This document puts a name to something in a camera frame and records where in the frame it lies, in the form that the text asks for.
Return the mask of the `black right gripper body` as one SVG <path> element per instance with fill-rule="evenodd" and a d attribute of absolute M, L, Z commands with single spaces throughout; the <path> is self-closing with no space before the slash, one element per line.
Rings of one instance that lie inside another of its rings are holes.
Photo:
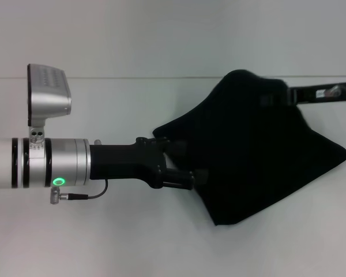
<path fill-rule="evenodd" d="M 346 83 L 289 87 L 287 105 L 345 102 Z"/>

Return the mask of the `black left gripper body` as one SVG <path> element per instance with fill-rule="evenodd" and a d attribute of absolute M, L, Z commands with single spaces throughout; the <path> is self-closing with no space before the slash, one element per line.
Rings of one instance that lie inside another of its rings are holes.
<path fill-rule="evenodd" d="M 163 187 L 167 142 L 138 137 L 130 145 L 91 145 L 90 179 L 139 179 L 151 188 Z"/>

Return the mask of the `black t-shirt with FREE print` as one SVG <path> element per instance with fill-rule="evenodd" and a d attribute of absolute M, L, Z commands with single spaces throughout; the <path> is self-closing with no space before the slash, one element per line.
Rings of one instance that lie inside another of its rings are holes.
<path fill-rule="evenodd" d="M 215 225 L 237 224 L 346 161 L 346 149 L 309 127 L 296 106 L 265 106 L 285 96 L 282 80 L 234 70 L 183 116 L 159 126 L 156 138 L 183 143 L 167 152 L 181 170 L 206 170 L 195 187 Z"/>

